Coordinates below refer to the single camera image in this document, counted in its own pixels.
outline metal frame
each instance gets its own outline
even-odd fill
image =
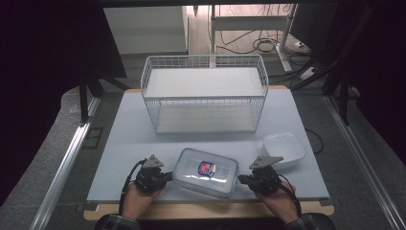
[[[87,134],[87,131],[93,120],[93,116],[96,112],[100,102],[99,98],[93,98],[89,104],[89,119],[88,122],[82,124],[78,127],[65,156],[60,163],[59,169],[56,172],[53,182],[45,195],[38,212],[35,215],[34,221],[30,226],[30,230],[40,230],[45,229],[48,221],[51,217],[52,212],[56,207],[56,203],[59,199],[60,194],[65,186],[66,180],[68,179],[69,173],[74,166],[76,157],[78,156],[81,144]]]
[[[402,217],[400,216],[394,201],[389,195],[388,191],[385,189],[383,184],[380,182],[376,172],[374,171],[370,161],[368,160],[366,154],[359,145],[357,139],[351,131],[350,126],[347,126],[341,119],[340,114],[337,112],[338,106],[334,101],[333,96],[326,96],[325,100],[327,102],[328,108],[334,117],[335,122],[343,133],[351,152],[357,162],[362,174],[364,174],[370,188],[375,195],[382,211],[384,212],[388,222],[391,224],[392,228],[395,230],[406,229],[406,225]]]
[[[284,72],[292,72],[289,60],[284,53],[284,46],[289,35],[297,4],[293,4],[287,16],[219,16],[215,17],[215,5],[211,15],[211,48],[210,54],[215,55],[216,31],[247,31],[247,30],[278,30],[283,31],[281,43],[276,44],[276,51],[281,60]]]

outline wire basket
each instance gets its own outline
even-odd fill
[[[255,132],[268,75],[261,56],[149,57],[141,89],[156,133]]]

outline metal rod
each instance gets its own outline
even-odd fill
[[[210,54],[215,55],[215,5],[212,5],[212,17],[211,17],[211,46],[210,46]]]
[[[99,105],[100,99],[93,98],[92,102],[89,105],[89,113],[94,114],[97,106]],[[30,230],[42,230],[48,224],[48,221],[56,207],[56,203],[59,199],[60,194],[65,186],[66,180],[68,179],[69,173],[75,163],[75,159],[80,150],[81,143],[86,136],[86,133],[91,124],[92,117],[90,117],[89,122],[83,126],[78,127],[74,138],[72,139],[71,144],[69,145],[68,150],[63,157],[62,162],[60,163],[59,169],[56,172],[54,180],[51,183],[50,188],[48,189],[47,194],[45,195],[44,200],[41,203],[41,206],[36,213],[34,221],[30,227]]]
[[[293,15],[295,14],[295,10],[298,4],[293,4],[290,13],[287,15],[286,22],[284,24],[284,30],[281,39],[281,52],[283,52],[284,45],[287,40],[287,36],[289,35],[290,27],[292,26]]]
[[[346,124],[344,124],[343,120],[340,118],[340,115],[337,112],[338,107],[333,97],[326,96],[325,100],[327,101],[327,105],[334,117],[335,122],[338,124],[338,127],[343,133],[344,138],[349,144],[351,152],[355,157],[356,163],[358,164],[361,172],[364,174],[364,177],[370,185],[370,188],[375,195],[376,200],[378,201],[383,213],[388,219],[388,222],[391,224],[394,230],[406,229],[404,220],[400,216],[397,207],[395,206],[388,191],[380,182],[378,176],[376,175],[376,172],[370,164],[370,161],[368,160],[357,139],[352,133],[350,126],[346,126]]]

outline food container lid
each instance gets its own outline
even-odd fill
[[[230,197],[234,191],[238,162],[197,149],[183,149],[173,180],[180,187],[208,196]]]

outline white plastic bowl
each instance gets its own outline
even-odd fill
[[[305,148],[299,139],[290,132],[266,136],[263,139],[262,150],[264,155],[283,157],[282,161],[272,165],[275,170],[295,166],[305,157]]]

